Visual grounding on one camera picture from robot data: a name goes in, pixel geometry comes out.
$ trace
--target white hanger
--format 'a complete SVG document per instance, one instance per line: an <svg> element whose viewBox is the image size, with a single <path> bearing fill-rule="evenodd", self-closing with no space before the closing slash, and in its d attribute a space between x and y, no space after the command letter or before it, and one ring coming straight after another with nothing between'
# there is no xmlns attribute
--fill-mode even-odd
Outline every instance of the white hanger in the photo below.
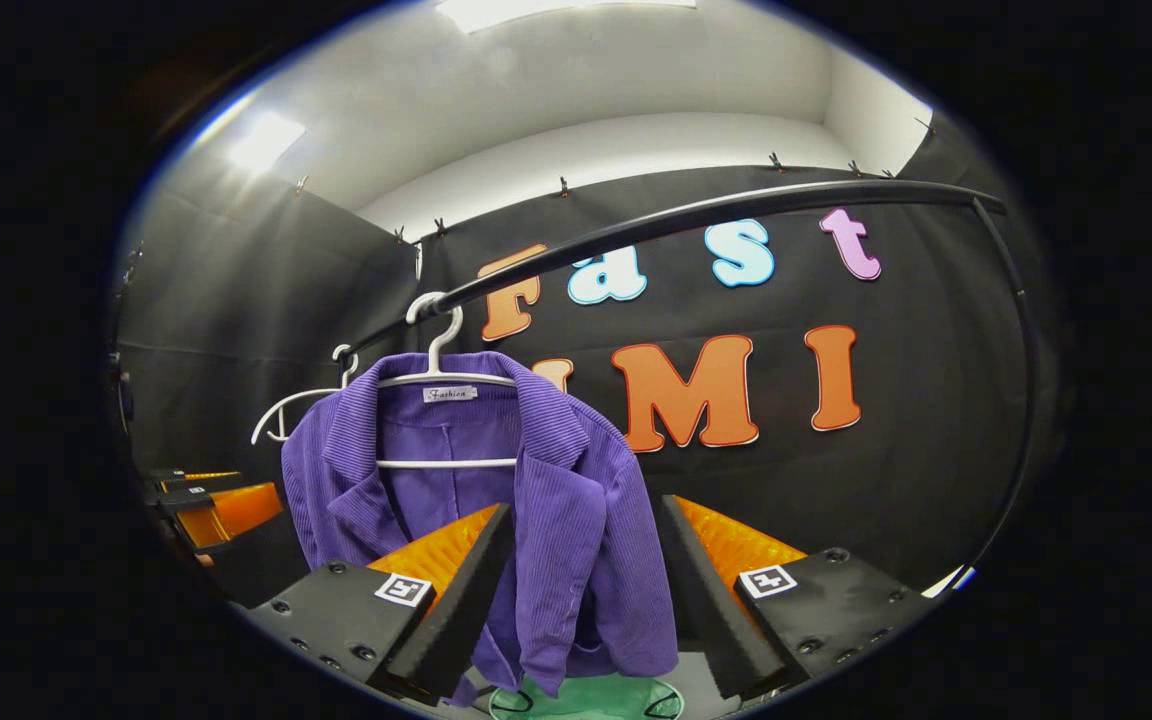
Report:
<svg viewBox="0 0 1152 720"><path fill-rule="evenodd" d="M336 361L338 357L340 357L340 354L342 354L346 350L349 350L348 344L339 344L338 348L335 348L335 350L332 351L332 359ZM278 402L275 402L273 407L271 407L268 410L265 411L264 415L262 415L260 420L256 423L256 430L252 430L252 445L256 445L256 441L259 441L260 430L265 427L265 423L268 423L270 416L274 414L278 414L278 434L275 435L274 433L271 432L266 432L265 434L268 434L270 439L274 439L274 441L287 442L287 425L285 425L283 420L283 406L287 406L288 402L291 402L293 400L300 400L301 397L312 397L314 395L332 395L333 392L340 392L343 388L346 388L347 384L349 384L349 376L356 372L358 372L357 355L353 356L353 364L349 365L349 369L346 370L346 372L343 372L342 374L340 374L340 387L306 389L305 392L298 392L296 393L296 395L289 395L287 397L283 397L283 400L279 400Z"/></svg>
<svg viewBox="0 0 1152 720"><path fill-rule="evenodd" d="M420 295L417 300L412 301L412 304L407 309L407 324L416 323L416 314L419 313L420 308L442 297L445 293L442 291L426 291L425 295ZM410 376L397 376L396 378L384 379L384 381L377 382L376 387L394 387L404 386L404 384L416 384L416 382L490 382L497 384L497 386L508 386L515 387L514 382L509 378L502 378L498 376L484 376L479 373L445 373L439 370L438 366L438 351L442 350L444 346L452 341L456 336L456 333L461 332L461 325L465 323L465 313L461 311L460 306L454 306L452 310L452 326L447 328L447 332L440 334L440 336L434 338L433 342L429 343L429 372L415 373ZM495 460L377 460L376 465L378 468L408 468L408 469L438 469L438 468L511 468L517 464L517 460L513 457L500 457Z"/></svg>

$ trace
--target hanger label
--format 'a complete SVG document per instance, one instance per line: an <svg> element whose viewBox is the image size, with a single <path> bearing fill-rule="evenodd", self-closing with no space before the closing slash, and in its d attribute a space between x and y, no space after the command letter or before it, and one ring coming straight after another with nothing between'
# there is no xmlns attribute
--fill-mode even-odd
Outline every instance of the hanger label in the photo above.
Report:
<svg viewBox="0 0 1152 720"><path fill-rule="evenodd" d="M479 396L479 388L473 386L461 387L427 387L422 389L425 402L444 402L445 400L473 400Z"/></svg>

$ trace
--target purple jacket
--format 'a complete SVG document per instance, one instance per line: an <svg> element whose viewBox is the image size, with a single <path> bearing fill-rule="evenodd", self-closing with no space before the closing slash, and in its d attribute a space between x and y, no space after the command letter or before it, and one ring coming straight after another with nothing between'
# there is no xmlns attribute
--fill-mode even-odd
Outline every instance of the purple jacket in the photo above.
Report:
<svg viewBox="0 0 1152 720"><path fill-rule="evenodd" d="M509 377L517 388L422 382L378 389L384 378L429 369L424 354L384 357L311 407L285 444L285 488L310 568L334 559L366 564L509 502L515 556L472 655L483 676L517 691L525 673L558 697L564 676L672 670L679 646L660 541L643 473L620 430L499 353L447 355L440 365ZM422 395L467 384L477 397L426 402ZM378 455L516 457L517 465L380 473ZM471 700L462 679L454 703Z"/></svg>

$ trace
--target letter m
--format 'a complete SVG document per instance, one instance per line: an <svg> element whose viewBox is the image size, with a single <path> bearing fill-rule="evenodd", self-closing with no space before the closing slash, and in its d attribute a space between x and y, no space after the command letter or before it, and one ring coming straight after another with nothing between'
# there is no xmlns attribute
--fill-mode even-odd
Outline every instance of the letter m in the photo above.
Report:
<svg viewBox="0 0 1152 720"><path fill-rule="evenodd" d="M758 439L758 425L749 416L745 379L745 361L753 350L755 342L738 334L711 338L700 348L687 382L659 346L631 344L616 350L612 365L626 373L630 402L626 441L630 450L655 452L664 447L655 415L680 447L691 442L702 414L708 415L708 424L700 430L704 446L748 445Z"/></svg>

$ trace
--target light fixture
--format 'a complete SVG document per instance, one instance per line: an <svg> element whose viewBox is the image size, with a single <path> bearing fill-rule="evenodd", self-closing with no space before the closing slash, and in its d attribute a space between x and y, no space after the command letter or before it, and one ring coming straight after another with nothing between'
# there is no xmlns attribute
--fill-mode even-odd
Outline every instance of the light fixture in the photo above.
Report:
<svg viewBox="0 0 1152 720"><path fill-rule="evenodd" d="M262 114L252 123L251 132L234 143L229 150L229 160L256 173L266 170L302 135L305 135L302 123L293 123L276 113Z"/></svg>
<svg viewBox="0 0 1152 720"><path fill-rule="evenodd" d="M438 12L447 15L461 28L461 32L471 33L480 29L498 26L500 23L526 15L566 10L570 8L590 8L596 5L668 5L673 8L695 8L696 0L445 0L438 5Z"/></svg>

